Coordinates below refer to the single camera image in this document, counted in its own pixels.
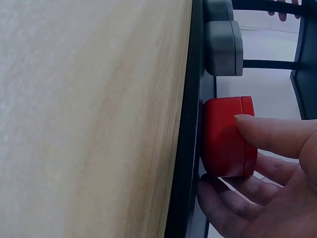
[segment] wooden panel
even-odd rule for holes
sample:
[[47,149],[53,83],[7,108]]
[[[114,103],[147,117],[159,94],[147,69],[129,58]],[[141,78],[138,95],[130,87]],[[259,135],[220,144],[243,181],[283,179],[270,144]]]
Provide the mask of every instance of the wooden panel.
[[0,237],[163,237],[191,0],[0,9]]

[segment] red lid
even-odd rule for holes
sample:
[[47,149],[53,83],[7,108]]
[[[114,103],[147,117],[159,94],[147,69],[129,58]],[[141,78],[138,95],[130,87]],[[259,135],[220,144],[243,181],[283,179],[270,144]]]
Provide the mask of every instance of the red lid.
[[215,177],[253,173],[257,150],[243,139],[234,118],[254,115],[251,97],[211,99],[204,104],[203,113],[201,158],[205,170]]

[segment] black edge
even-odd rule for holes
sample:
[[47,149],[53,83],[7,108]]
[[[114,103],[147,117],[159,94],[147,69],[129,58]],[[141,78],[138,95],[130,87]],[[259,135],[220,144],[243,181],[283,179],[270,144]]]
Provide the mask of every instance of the black edge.
[[302,17],[295,62],[291,80],[302,119],[317,119],[317,2],[302,0],[307,15]]
[[193,0],[185,87],[165,238],[190,235],[199,167],[199,88],[204,72],[203,5]]

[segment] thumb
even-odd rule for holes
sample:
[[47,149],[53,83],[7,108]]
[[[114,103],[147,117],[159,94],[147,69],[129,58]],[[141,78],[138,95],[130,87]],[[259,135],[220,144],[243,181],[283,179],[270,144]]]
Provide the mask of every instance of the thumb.
[[307,175],[316,177],[317,120],[284,120],[236,115],[243,137],[259,149],[299,159]]

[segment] black bar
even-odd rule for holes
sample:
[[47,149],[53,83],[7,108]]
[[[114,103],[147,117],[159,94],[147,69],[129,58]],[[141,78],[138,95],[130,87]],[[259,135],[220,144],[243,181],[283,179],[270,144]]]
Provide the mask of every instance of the black bar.
[[275,69],[298,69],[297,62],[291,61],[275,61],[275,60],[255,60],[245,59],[243,60],[244,68],[275,68]]
[[306,16],[308,9],[302,5],[270,0],[232,0],[235,10],[257,10],[289,13],[297,16]]

